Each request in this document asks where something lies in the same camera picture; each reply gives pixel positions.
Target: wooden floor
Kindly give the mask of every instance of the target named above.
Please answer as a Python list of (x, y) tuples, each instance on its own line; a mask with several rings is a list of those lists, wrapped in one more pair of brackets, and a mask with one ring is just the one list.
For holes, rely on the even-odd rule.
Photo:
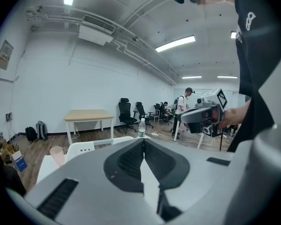
[[(166, 123), (151, 123), (154, 125), (154, 128), (147, 126), (146, 135), (149, 137), (153, 137), (150, 133), (157, 132), (159, 134), (158, 137), (153, 137), (159, 140), (173, 142), (173, 138), (171, 137), (170, 129), (172, 125), (168, 125)], [(125, 128), (119, 128), (119, 130), (114, 128), (114, 137), (123, 137), (123, 136), (131, 136), (136, 138), (137, 133), (133, 130), (129, 129), (127, 134), (125, 135)], [(186, 146), (196, 148), (200, 139), (200, 136), (197, 134), (191, 134), (187, 131), (183, 131), (184, 126), (180, 126), (180, 139), (176, 142)], [(73, 139), (73, 142), (87, 142), (87, 141), (95, 141), (102, 139), (110, 138), (110, 130), (104, 131), (94, 131), (88, 133), (82, 133), (78, 138)], [(204, 136), (200, 149), (205, 150), (220, 150), (220, 140), (221, 137), (210, 138), (207, 135)], [(232, 138), (228, 136), (227, 138), (223, 138), (222, 141), (222, 151), (225, 152)], [(57, 145), (63, 148), (69, 147), (67, 135), (59, 135), (59, 136), (50, 136), (47, 141), (39, 140), (37, 142), (30, 143), (25, 136), (19, 136), (16, 138), (15, 143), (19, 145), (19, 149), (21, 153), (24, 155), (24, 159), (27, 163), (27, 168), (20, 173), (21, 180), (26, 188), (29, 191), (32, 187), (35, 186), (37, 181), (38, 172), (40, 166), (42, 164), (43, 158), (45, 155), (49, 155), (49, 150), (52, 146)]]

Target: water bottle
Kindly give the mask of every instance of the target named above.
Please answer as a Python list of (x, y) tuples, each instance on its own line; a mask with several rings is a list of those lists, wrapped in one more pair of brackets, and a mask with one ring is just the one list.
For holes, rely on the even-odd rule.
[(145, 133), (146, 133), (146, 123), (145, 123), (145, 119), (142, 118), (140, 120), (140, 125), (139, 125), (139, 138), (145, 138)]

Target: wall outlet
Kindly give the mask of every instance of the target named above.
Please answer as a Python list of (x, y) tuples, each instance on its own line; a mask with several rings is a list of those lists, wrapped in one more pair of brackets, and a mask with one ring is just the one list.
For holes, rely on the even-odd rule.
[(13, 113), (7, 113), (5, 114), (6, 122), (10, 122), (13, 119)]

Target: black backpack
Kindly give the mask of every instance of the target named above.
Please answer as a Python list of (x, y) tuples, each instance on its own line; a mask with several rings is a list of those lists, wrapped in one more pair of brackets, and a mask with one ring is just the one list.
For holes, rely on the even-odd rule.
[(180, 97), (177, 97), (174, 101), (173, 108), (172, 108), (173, 112), (177, 110), (177, 104), (178, 104), (178, 100)]
[(37, 139), (37, 133), (33, 127), (27, 127), (25, 133), (28, 141), (33, 142)]
[(37, 122), (37, 139), (48, 139), (47, 126), (42, 121)]

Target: office chair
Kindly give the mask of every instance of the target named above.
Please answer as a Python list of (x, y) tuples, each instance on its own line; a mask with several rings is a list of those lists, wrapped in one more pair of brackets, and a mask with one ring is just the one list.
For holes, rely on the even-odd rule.
[(160, 117), (160, 104), (156, 103), (154, 105), (155, 108), (155, 115), (154, 115), (154, 123), (155, 123), (155, 118), (158, 118), (158, 122), (159, 122), (159, 117)]
[(151, 116), (151, 114), (152, 114), (153, 112), (149, 112), (149, 116), (146, 117), (147, 113), (145, 113), (144, 107), (143, 107), (143, 105), (142, 105), (141, 102), (137, 102), (137, 103), (136, 103), (136, 109), (137, 109), (137, 111), (138, 111), (139, 114), (140, 114), (140, 120), (141, 120), (142, 118), (144, 118), (144, 119), (145, 119), (146, 125), (151, 126), (152, 128), (154, 128), (154, 126), (152, 126), (152, 125), (149, 123), (150, 120), (153, 120), (153, 119), (154, 119), (154, 117)]
[(125, 123), (125, 125), (124, 125), (124, 127), (126, 127), (125, 134), (127, 134), (128, 128), (130, 128), (136, 132), (136, 130), (133, 128), (132, 124), (137, 122), (137, 119), (131, 117), (131, 114), (130, 114), (131, 104), (129, 103), (129, 99), (121, 98), (121, 101), (118, 103), (118, 107), (120, 109), (120, 116), (119, 116), (120, 122)]
[(164, 122), (166, 122), (168, 125), (169, 125), (169, 123), (172, 124), (172, 122), (169, 121), (169, 118), (170, 118), (170, 114), (169, 114), (168, 116), (165, 115), (164, 104), (161, 103), (161, 106), (160, 106), (160, 121), (164, 121)]

